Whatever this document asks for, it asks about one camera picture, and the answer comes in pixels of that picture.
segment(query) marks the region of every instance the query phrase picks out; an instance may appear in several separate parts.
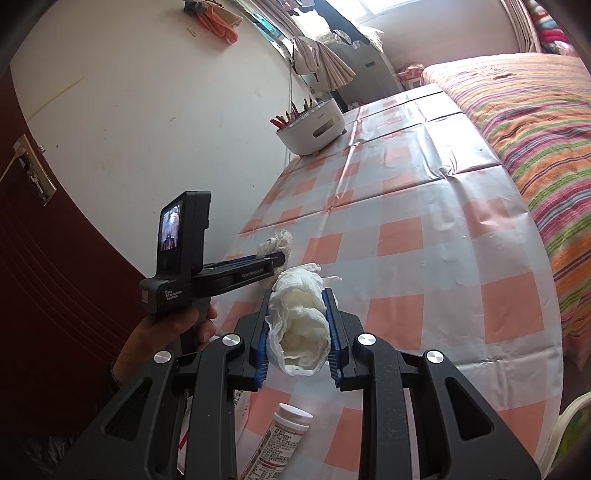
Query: crumpled tissue paper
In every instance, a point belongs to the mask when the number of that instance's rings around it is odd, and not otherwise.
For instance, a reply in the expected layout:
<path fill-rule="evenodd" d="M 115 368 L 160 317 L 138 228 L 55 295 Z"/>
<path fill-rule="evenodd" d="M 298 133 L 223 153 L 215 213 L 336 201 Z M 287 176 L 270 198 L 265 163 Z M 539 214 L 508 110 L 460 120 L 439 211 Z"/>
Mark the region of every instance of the crumpled tissue paper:
<path fill-rule="evenodd" d="M 285 263 L 273 269 L 274 274 L 272 277 L 259 280 L 259 283 L 263 288 L 272 288 L 279 278 L 279 274 L 287 269 L 287 262 L 290 260 L 292 243 L 293 237 L 291 236 L 291 233 L 283 229 L 275 232 L 271 238 L 261 243 L 256 249 L 257 257 L 266 257 L 275 252 L 283 252 L 285 255 Z"/>
<path fill-rule="evenodd" d="M 319 271 L 315 263 L 288 268 L 269 298 L 267 357 L 288 375 L 314 375 L 330 351 L 322 290 L 341 278 L 321 278 Z"/>

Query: pen holder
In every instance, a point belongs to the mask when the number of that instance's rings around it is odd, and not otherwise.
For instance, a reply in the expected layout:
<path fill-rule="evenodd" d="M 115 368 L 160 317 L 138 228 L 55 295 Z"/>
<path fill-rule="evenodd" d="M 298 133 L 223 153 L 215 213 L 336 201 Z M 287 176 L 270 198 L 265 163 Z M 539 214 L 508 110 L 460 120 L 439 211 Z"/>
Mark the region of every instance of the pen holder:
<path fill-rule="evenodd" d="M 279 140 L 296 155 L 310 155 L 345 133 L 345 119 L 334 99 L 302 113 L 277 131 Z"/>

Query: bottle label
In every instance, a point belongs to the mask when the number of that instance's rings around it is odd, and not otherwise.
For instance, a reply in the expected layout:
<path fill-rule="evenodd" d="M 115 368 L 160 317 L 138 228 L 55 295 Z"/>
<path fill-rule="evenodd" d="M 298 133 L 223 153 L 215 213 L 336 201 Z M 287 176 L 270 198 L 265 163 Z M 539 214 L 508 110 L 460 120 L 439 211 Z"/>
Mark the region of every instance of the bottle label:
<path fill-rule="evenodd" d="M 243 480 L 279 478 L 302 435 L 303 432 L 296 432 L 272 422 L 241 478 Z"/>

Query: checkered tablecloth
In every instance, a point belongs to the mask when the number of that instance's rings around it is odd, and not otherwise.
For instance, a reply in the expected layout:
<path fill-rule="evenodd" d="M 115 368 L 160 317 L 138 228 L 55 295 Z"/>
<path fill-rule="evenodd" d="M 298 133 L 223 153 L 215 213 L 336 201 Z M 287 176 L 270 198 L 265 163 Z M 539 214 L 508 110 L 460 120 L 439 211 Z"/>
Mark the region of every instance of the checkered tablecloth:
<path fill-rule="evenodd" d="M 290 163 L 228 258 L 287 228 L 291 266 L 316 262 L 342 277 L 340 309 L 396 348 L 444 352 L 539 460 L 560 404 L 560 317 L 510 176 L 433 85 L 348 112 L 346 125 L 319 155 Z M 219 297 L 221 331 L 261 299 L 258 285 Z M 314 415 L 283 480 L 357 478 L 362 395 L 336 390 L 326 366 L 313 377 L 269 370 L 238 443 L 239 470 L 279 402 Z"/>

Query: striped blanket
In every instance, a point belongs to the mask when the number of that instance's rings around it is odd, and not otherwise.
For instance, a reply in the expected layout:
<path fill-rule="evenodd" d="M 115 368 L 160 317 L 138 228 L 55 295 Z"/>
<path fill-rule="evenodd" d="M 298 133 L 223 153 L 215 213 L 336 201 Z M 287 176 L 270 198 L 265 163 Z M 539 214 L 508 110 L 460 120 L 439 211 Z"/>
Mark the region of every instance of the striped blanket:
<path fill-rule="evenodd" d="M 538 53 L 425 69 L 495 150 L 540 231 L 565 353 L 591 353 L 591 77 L 578 58 Z"/>

